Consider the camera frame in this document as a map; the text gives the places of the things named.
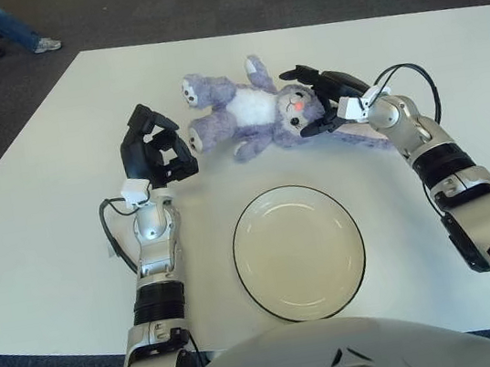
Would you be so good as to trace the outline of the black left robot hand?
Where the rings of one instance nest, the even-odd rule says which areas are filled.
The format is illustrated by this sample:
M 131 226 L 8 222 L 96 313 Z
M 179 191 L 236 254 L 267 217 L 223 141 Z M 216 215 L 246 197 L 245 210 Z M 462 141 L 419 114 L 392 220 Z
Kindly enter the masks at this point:
M 148 180 L 153 189 L 166 187 L 199 172 L 198 162 L 170 118 L 138 104 L 128 120 L 120 156 L 128 179 Z

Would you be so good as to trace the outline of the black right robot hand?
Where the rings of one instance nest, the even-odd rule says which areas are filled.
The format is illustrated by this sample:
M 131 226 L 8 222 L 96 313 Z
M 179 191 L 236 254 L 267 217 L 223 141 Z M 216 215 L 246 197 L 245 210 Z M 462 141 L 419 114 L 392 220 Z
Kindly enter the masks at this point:
M 313 137 L 325 131 L 332 133 L 343 124 L 349 123 L 337 115 L 337 108 L 333 108 L 331 101 L 339 103 L 341 97 L 359 99 L 369 89 L 369 85 L 348 73 L 337 71 L 319 72 L 315 68 L 296 65 L 294 69 L 279 74 L 282 80 L 295 80 L 310 86 L 322 104 L 324 114 L 321 118 L 310 122 L 300 135 L 303 138 Z

